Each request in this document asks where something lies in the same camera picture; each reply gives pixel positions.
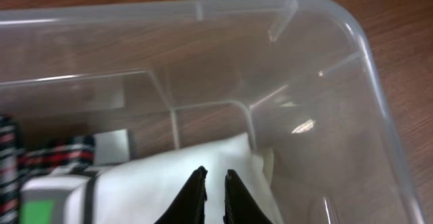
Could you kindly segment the red plaid cloth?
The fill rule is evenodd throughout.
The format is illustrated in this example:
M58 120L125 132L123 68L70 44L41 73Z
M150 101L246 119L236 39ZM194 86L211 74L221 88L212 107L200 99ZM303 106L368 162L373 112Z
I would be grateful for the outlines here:
M91 166L95 155L92 135L51 139L27 150L18 123L1 115L1 222L17 223L20 190L33 177L48 175L59 166Z

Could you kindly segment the cream cloth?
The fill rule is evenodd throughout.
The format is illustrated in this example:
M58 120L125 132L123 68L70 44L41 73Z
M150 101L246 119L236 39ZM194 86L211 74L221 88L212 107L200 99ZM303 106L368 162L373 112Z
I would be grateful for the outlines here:
M272 148L262 149L260 154L263 158L263 174L270 185L273 178L274 153Z

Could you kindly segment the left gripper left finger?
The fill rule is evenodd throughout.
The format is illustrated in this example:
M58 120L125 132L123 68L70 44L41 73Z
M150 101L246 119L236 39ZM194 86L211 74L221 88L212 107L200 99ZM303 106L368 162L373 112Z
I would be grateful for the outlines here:
M206 175L207 170L203 166L197 168L155 224L204 224Z

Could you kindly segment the white printed t-shirt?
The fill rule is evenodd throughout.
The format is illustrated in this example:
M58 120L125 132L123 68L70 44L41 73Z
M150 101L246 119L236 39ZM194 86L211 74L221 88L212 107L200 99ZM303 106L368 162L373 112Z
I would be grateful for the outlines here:
M282 223L263 173L266 157L250 149L248 134L157 154L117 166L59 167L21 189L20 223L155 223L194 170L207 171L206 223L222 223L225 175L233 169L263 214Z

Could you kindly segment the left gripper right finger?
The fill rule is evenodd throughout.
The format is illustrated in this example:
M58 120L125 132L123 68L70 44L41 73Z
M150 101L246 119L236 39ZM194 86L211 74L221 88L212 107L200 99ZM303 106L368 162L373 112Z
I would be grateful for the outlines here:
M225 176L224 224L272 224L235 170Z

